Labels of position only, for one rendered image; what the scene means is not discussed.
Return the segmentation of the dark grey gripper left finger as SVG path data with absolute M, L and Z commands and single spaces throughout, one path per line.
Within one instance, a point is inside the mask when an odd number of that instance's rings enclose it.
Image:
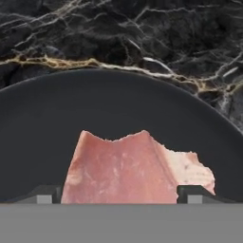
M 19 196 L 14 203 L 22 204 L 60 204 L 63 187 L 60 185 L 41 185 L 25 196 Z

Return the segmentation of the dark grey plate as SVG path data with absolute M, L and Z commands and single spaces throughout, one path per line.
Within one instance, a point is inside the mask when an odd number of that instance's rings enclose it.
M 243 134 L 208 104 L 168 84 L 112 70 L 55 73 L 0 90 L 0 202 L 60 185 L 80 133 L 119 139 L 147 130 L 195 151 L 219 196 L 243 202 Z

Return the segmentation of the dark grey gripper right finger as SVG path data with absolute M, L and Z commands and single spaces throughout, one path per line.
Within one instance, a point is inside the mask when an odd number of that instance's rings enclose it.
M 227 198 L 214 196 L 200 185 L 179 185 L 177 204 L 233 203 Z

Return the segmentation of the pink raw steak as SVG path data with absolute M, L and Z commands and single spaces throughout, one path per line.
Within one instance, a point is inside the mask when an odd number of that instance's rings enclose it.
M 145 130 L 119 140 L 82 131 L 61 202 L 175 204 L 179 185 L 213 193 L 215 177 L 196 153 L 170 150 Z

